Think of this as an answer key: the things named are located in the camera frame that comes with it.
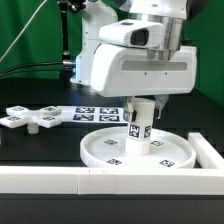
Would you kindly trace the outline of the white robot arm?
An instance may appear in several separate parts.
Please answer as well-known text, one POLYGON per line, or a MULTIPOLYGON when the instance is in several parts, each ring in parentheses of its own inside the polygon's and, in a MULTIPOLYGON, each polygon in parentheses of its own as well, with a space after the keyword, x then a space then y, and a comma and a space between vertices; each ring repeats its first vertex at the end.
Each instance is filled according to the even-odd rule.
POLYGON ((102 0, 87 0, 71 81, 104 97, 124 96, 124 119, 131 122, 136 96, 155 96, 162 110, 171 94, 193 89, 197 49, 181 43, 181 31, 196 0, 113 2, 129 13, 127 19, 120 21, 102 0))

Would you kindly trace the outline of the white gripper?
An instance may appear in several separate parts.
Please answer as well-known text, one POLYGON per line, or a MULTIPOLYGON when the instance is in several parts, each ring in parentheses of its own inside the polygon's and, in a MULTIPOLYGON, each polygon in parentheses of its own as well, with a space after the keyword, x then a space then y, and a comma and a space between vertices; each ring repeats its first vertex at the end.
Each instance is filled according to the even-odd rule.
MULTIPOLYGON (((126 19, 100 28, 91 87, 104 97, 155 96, 154 117, 160 119, 168 95, 190 92, 196 79, 196 48, 182 46, 161 59, 157 48, 165 36, 158 22, 126 19)), ((123 119, 134 122, 133 97, 123 99, 123 119)))

